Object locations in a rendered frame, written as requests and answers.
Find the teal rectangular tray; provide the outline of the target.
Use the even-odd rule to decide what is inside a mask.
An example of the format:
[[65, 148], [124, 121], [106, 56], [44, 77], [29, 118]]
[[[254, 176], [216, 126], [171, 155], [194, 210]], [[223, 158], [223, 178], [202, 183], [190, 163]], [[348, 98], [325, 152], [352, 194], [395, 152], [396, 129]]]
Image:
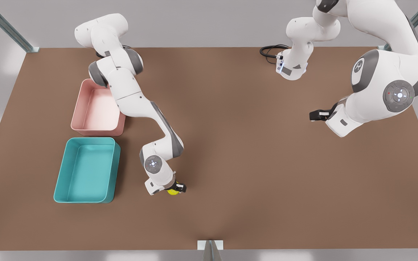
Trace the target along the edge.
[[57, 203], [110, 203], [121, 147], [111, 137], [67, 141], [53, 199]]

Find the pink rectangular tray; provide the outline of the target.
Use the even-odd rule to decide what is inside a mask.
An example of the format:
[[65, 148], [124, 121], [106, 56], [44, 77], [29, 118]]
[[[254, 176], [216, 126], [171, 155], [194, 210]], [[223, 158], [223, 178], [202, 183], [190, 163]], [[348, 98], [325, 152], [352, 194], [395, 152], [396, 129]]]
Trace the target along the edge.
[[82, 82], [71, 129], [83, 136], [116, 137], [122, 135], [125, 120], [110, 89], [91, 79]]

